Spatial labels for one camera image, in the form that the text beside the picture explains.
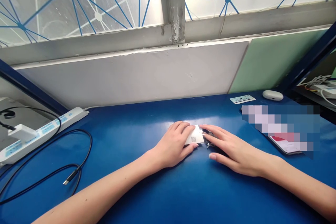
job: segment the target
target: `hand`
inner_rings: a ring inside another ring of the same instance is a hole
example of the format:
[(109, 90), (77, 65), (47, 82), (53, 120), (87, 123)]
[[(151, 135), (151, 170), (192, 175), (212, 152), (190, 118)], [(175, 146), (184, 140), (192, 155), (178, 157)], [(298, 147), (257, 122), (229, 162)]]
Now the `hand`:
[(177, 121), (168, 128), (157, 145), (149, 151), (152, 157), (159, 162), (160, 169), (177, 165), (198, 147), (197, 143), (192, 143), (183, 148), (194, 129), (195, 126), (182, 121)]
[(226, 165), (231, 170), (252, 177), (264, 177), (270, 166), (280, 157), (263, 152), (236, 135), (214, 125), (200, 125), (211, 131), (219, 139), (208, 134), (204, 136), (211, 143), (222, 149), (229, 157), (218, 153), (210, 153), (209, 158)]

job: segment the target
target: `blue tabletop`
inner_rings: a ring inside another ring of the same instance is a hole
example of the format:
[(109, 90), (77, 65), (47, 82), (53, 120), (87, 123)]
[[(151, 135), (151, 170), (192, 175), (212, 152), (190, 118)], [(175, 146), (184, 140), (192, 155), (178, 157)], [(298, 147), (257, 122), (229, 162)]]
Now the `blue tabletop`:
[[(174, 121), (218, 125), (253, 146), (281, 156), (308, 175), (336, 188), (336, 126), (321, 118), (318, 158), (300, 154), (282, 155), (252, 125), (242, 120), (241, 105), (229, 98), (250, 94), (246, 105), (296, 104), (285, 97), (265, 100), (261, 92), (217, 95), (92, 109), (67, 130), (81, 128), (93, 137), (91, 154), (83, 168), (78, 190), (130, 163), (154, 147)], [(53, 143), (20, 171), (4, 198), (69, 164), (80, 164), (89, 147), (83, 133), (74, 133)], [(177, 167), (164, 169), (138, 183), (101, 219), (101, 223), (321, 223), (312, 208), (280, 186), (263, 178), (247, 177), (208, 158), (200, 145)], [(67, 199), (75, 180), (62, 183), (69, 168), (23, 196), (0, 206), (0, 223), (30, 223)], [(4, 185), (9, 172), (1, 181)]]

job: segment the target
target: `power outlet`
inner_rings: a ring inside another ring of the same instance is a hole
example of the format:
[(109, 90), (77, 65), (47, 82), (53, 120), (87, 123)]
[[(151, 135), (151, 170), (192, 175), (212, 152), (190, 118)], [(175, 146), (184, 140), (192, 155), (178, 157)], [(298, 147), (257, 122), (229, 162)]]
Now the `power outlet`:
[[(75, 122), (79, 121), (83, 117), (87, 116), (88, 112), (84, 111), (80, 107), (76, 107), (73, 110), (70, 110), (68, 113), (60, 116), (60, 120), (62, 122), (60, 132)], [(35, 131), (36, 137), (29, 140), (28, 142), (24, 142), (21, 140), (16, 141), (12, 145), (3, 149), (0, 152), (0, 163), (4, 164), (13, 164), (16, 161), (20, 160), (28, 153), (33, 151), (35, 148), (39, 147), (44, 142), (48, 141), (50, 137), (52, 137), (57, 129), (60, 126), (60, 122), (58, 119), (53, 120), (52, 122), (44, 125)]]

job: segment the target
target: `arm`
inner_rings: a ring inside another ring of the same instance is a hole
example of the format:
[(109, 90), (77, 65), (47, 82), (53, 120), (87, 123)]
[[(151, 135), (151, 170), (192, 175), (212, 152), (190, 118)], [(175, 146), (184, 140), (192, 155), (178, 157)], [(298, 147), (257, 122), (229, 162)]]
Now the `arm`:
[(213, 125), (200, 125), (218, 138), (205, 137), (229, 157), (211, 153), (209, 158), (231, 170), (253, 177), (264, 177), (290, 191), (323, 217), (336, 222), (336, 190), (308, 176), (278, 156), (263, 152), (230, 132)]
[(175, 122), (153, 149), (52, 208), (34, 224), (97, 223), (139, 181), (185, 159), (198, 146), (183, 148), (194, 128), (187, 122)]

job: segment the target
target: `blue frame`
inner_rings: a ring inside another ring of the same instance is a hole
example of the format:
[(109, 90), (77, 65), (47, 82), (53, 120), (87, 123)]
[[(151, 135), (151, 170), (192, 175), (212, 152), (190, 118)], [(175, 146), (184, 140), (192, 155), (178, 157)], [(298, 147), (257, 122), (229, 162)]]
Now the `blue frame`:
[(322, 35), (305, 56), (283, 78), (276, 90), (288, 93), (318, 64), (336, 49), (336, 22)]
[(50, 97), (31, 81), (14, 70), (10, 65), (0, 59), (0, 77), (9, 81), (11, 84), (19, 88), (22, 92), (29, 95), (48, 109), (58, 115), (63, 115), (69, 110), (55, 99)]

